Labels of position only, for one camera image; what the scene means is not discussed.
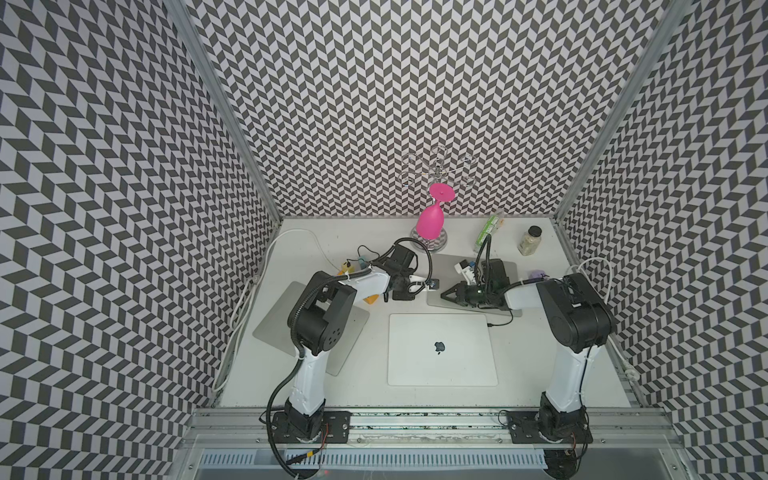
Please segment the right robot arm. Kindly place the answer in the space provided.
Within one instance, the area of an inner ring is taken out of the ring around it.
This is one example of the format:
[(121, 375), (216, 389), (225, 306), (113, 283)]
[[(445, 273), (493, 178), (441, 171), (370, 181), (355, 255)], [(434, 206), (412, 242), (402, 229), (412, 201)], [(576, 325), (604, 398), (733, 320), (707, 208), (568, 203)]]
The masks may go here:
[(538, 409), (507, 414), (512, 441), (574, 446), (592, 442), (584, 386), (596, 357), (615, 331), (616, 319), (586, 275), (575, 272), (509, 283), (488, 271), (474, 285), (460, 281), (440, 297), (474, 309), (541, 308), (558, 350)]

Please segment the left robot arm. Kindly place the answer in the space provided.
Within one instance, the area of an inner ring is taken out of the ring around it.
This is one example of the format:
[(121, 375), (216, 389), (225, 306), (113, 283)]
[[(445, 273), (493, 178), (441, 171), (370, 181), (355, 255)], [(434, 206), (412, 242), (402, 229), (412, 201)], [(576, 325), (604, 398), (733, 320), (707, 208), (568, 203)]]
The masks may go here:
[(290, 373), (271, 392), (265, 408), (270, 435), (275, 400), (291, 391), (278, 411), (289, 435), (312, 441), (324, 431), (325, 375), (330, 351), (342, 338), (355, 304), (379, 295), (385, 301), (412, 301), (433, 280), (434, 261), (426, 244), (402, 237), (384, 254), (351, 273), (317, 271), (299, 296), (287, 319), (289, 339), (296, 353)]

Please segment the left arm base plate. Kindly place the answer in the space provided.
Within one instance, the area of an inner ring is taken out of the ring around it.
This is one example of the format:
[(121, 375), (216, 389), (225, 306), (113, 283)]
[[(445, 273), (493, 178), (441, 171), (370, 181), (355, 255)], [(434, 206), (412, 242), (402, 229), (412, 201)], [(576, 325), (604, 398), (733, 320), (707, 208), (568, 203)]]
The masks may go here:
[(293, 411), (276, 412), (271, 419), (271, 432), (277, 443), (346, 444), (351, 424), (351, 412), (331, 410), (306, 416)]

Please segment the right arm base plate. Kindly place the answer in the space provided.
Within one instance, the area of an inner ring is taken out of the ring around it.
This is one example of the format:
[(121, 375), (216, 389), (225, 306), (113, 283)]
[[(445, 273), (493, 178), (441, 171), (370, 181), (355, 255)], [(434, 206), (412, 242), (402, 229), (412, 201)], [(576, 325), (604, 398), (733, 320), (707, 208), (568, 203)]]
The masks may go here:
[(584, 409), (574, 412), (507, 411), (506, 425), (513, 444), (582, 445), (593, 442)]

